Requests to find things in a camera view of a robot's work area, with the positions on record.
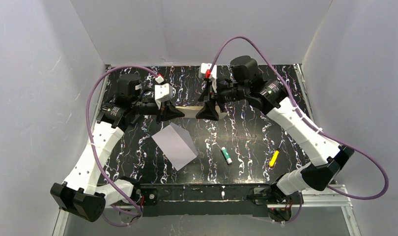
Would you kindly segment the cream letter paper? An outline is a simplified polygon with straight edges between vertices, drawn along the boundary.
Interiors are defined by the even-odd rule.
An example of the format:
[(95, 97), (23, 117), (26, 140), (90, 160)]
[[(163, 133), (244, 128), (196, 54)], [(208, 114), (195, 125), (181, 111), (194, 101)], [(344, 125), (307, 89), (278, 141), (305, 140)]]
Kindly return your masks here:
[[(196, 118), (197, 113), (203, 106), (176, 106), (176, 109), (185, 114), (185, 118)], [(216, 112), (219, 115), (218, 120), (227, 116), (227, 112), (222, 112), (218, 106), (215, 106)]]

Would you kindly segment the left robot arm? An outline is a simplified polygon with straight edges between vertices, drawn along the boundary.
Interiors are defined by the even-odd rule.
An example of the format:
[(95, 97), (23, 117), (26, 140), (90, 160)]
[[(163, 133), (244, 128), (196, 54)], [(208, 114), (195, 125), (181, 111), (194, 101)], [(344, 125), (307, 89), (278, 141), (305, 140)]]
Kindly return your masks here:
[(138, 74), (124, 74), (118, 79), (113, 99), (102, 104), (94, 126), (88, 130), (89, 140), (77, 164), (62, 183), (54, 183), (50, 194), (59, 207), (89, 222), (98, 220), (106, 206), (126, 200), (136, 208), (132, 215), (140, 217), (142, 207), (133, 197), (140, 183), (131, 177), (112, 180), (104, 166), (115, 145), (137, 115), (153, 115), (158, 121), (183, 118), (172, 104), (172, 87), (162, 75), (155, 75), (153, 88), (142, 88)]

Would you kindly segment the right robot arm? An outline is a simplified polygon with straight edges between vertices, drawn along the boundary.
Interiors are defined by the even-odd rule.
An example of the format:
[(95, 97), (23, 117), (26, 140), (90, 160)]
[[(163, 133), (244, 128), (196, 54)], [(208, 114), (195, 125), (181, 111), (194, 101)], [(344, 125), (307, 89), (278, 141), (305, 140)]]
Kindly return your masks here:
[(292, 104), (285, 86), (278, 79), (264, 78), (255, 59), (240, 56), (231, 61), (230, 67), (233, 81), (217, 79), (211, 64), (201, 64), (199, 77), (206, 85), (199, 97), (204, 106), (196, 118), (218, 120), (217, 106), (223, 110), (227, 102), (246, 100), (281, 126), (310, 160), (298, 170), (278, 178), (271, 185), (271, 192), (285, 197), (309, 188), (323, 191), (354, 151), (323, 137), (321, 129), (312, 121), (305, 123), (307, 116), (298, 115), (300, 108)]

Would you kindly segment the green white glue stick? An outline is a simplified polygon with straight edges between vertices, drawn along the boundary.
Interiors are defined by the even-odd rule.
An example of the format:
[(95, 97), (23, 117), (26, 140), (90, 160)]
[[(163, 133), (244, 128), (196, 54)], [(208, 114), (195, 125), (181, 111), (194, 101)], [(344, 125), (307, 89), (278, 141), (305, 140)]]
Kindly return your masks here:
[(222, 152), (222, 154), (224, 156), (224, 159), (226, 160), (226, 163), (228, 165), (231, 165), (232, 164), (232, 159), (231, 159), (230, 155), (228, 154), (227, 149), (225, 147), (222, 147), (221, 148), (221, 152)]

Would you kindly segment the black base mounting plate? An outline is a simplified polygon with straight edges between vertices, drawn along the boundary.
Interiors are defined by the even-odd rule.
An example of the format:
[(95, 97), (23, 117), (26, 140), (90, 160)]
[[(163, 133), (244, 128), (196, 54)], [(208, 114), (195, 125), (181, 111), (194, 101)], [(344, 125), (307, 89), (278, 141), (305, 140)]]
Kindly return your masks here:
[(140, 184), (129, 194), (144, 217), (173, 215), (251, 215), (275, 222), (296, 217), (300, 192), (284, 195), (270, 184)]

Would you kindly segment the yellow handled screwdriver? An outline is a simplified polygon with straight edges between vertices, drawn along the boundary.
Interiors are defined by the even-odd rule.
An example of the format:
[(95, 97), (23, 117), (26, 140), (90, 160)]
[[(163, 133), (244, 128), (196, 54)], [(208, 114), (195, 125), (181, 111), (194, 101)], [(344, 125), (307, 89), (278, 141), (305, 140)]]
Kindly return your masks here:
[(271, 158), (271, 160), (270, 160), (270, 162), (269, 162), (269, 167), (270, 167), (270, 168), (272, 168), (272, 167), (275, 166), (276, 161), (277, 161), (277, 159), (278, 159), (278, 156), (279, 156), (279, 154), (280, 154), (280, 149), (281, 149), (282, 144), (283, 144), (283, 141), (280, 142), (279, 146), (278, 146), (278, 147), (276, 148), (276, 150), (274, 151), (273, 156), (272, 156), (272, 158)]

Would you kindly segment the aluminium frame rail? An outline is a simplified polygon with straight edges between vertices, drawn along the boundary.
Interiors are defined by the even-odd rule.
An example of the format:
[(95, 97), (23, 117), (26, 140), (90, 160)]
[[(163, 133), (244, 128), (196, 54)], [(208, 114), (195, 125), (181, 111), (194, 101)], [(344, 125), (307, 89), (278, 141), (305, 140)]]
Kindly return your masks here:
[[(287, 91), (287, 95), (288, 95), (288, 97), (291, 99), (289, 88), (286, 87), (286, 85), (285, 85), (285, 83), (284, 83), (283, 81), (280, 80), (280, 82), (285, 86), (285, 89), (286, 89), (286, 91)], [(302, 113), (301, 110), (300, 110), (300, 112), (298, 112), (298, 115), (301, 116), (302, 114), (303, 114), (303, 113)], [(308, 117), (307, 117), (306, 119), (304, 119), (304, 122), (305, 122), (305, 123), (308, 123), (309, 121), (311, 121), (311, 120), (309, 120)], [(88, 124), (88, 125), (87, 125), (87, 131), (89, 130), (89, 127), (90, 127), (90, 126), (94, 126), (94, 125)], [(321, 135), (322, 135), (323, 137), (325, 137), (325, 138), (328, 138), (328, 139), (330, 139), (330, 140), (332, 140), (332, 141), (335, 141), (335, 140), (333, 140), (332, 138), (327, 137), (327, 136), (322, 132), (322, 129), (321, 129)], [(353, 147), (351, 147), (351, 146), (349, 146), (349, 145), (346, 145), (346, 144), (344, 144), (344, 143), (342, 143), (342, 142), (340, 142), (340, 141), (335, 141), (335, 142), (337, 142), (337, 143), (340, 144), (340, 145), (346, 146), (346, 147), (352, 149), (352, 150), (355, 152), (355, 148), (353, 148)], [(315, 190), (315, 189), (309, 188), (309, 189), (302, 190), (302, 191), (299, 191), (299, 192), (302, 193), (302, 195), (303, 195), (303, 200), (304, 200), (303, 205), (304, 205), (305, 203), (308, 203), (309, 205), (313, 206), (315, 203), (320, 203), (320, 202), (322, 202), (323, 200), (328, 200), (328, 201), (333, 202), (333, 203), (334, 203), (334, 202), (349, 202), (349, 201), (350, 201), (350, 195), (349, 195), (348, 193), (339, 191), (339, 190), (335, 189), (334, 187), (330, 186), (330, 184), (328, 184), (327, 187), (326, 187), (323, 191), (317, 191), (317, 190)], [(116, 208), (116, 204), (117, 204), (117, 203), (115, 203), (114, 205), (112, 205), (112, 206), (110, 206), (110, 207)], [(293, 220), (295, 220), (295, 218), (292, 219), (292, 220), (289, 220), (289, 221), (287, 221), (287, 222), (282, 221), (282, 222), (278, 222), (278, 223), (286, 224), (286, 223), (292, 222)]]

